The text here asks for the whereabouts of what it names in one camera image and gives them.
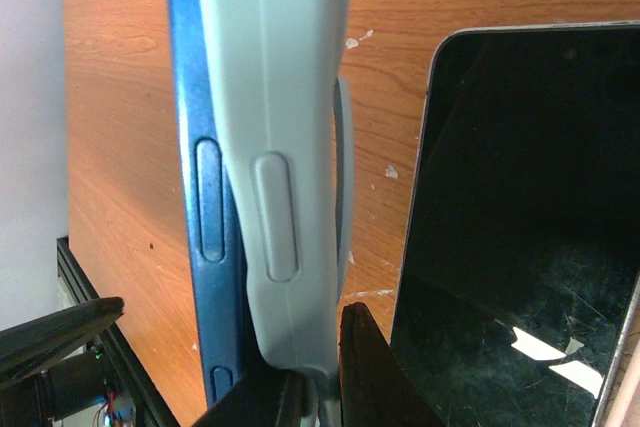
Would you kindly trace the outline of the pink phone case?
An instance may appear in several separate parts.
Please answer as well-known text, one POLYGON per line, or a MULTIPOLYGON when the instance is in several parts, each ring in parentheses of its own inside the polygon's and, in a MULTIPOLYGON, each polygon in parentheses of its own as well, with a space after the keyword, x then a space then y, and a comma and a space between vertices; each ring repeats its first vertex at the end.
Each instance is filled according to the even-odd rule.
POLYGON ((605 426, 639 427, 639 328, 629 335, 605 426))

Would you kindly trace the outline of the light blue phone case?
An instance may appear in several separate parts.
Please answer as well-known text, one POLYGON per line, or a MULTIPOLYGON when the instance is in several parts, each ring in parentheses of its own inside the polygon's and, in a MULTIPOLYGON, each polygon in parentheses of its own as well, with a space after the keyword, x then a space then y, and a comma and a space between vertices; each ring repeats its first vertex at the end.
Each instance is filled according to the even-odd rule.
POLYGON ((305 377, 308 416, 338 426, 336 307, 354 210, 339 74, 349 0, 199 1, 257 345, 269 365, 305 377))

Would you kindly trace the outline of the blue edged smartphone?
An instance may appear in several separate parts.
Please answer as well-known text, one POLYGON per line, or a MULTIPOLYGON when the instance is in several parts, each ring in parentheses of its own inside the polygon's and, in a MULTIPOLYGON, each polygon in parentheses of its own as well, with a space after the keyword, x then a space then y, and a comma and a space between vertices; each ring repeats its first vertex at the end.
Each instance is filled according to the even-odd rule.
POLYGON ((199 0, 168 0, 188 251, 206 400, 240 379, 246 265, 213 116, 199 0))

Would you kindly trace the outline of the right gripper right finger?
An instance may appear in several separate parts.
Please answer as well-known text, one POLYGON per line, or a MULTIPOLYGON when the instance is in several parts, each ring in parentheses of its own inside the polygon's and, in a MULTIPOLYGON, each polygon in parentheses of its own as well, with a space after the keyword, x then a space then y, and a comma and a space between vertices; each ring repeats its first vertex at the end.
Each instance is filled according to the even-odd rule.
POLYGON ((345 426, 441 426, 402 371, 366 304, 343 308, 340 384, 345 426))

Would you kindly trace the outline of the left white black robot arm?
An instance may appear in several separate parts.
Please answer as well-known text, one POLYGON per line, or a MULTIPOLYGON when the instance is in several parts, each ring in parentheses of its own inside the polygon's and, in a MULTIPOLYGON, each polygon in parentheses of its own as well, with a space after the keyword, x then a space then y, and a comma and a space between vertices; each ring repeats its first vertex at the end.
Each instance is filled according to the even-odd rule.
POLYGON ((1 332, 1 424, 51 426, 108 399, 109 359, 88 350, 123 315, 120 297, 90 300, 1 332))

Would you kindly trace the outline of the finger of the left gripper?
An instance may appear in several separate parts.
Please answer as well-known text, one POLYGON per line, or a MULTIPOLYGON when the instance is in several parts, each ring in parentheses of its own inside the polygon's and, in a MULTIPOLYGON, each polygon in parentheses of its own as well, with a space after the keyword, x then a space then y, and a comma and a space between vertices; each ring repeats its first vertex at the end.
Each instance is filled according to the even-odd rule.
POLYGON ((47 370, 109 328, 124 313, 120 297, 90 300, 1 332, 1 385, 47 370))

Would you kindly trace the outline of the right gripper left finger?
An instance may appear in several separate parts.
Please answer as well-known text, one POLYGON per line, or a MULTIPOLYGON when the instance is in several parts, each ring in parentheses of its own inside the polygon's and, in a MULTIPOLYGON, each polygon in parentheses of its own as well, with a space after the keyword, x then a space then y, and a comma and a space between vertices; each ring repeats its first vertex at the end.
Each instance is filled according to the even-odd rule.
POLYGON ((299 426, 304 378, 293 371, 258 366, 247 373, 195 427, 299 426))

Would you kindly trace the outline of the silver edged smartphone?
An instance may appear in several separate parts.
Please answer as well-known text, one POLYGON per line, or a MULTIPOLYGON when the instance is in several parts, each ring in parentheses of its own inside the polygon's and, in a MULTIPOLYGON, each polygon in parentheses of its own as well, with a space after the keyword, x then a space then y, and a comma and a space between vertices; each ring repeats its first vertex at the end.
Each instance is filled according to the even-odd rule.
POLYGON ((430 65, 391 348, 447 426, 595 426, 639 298, 639 25, 430 65))

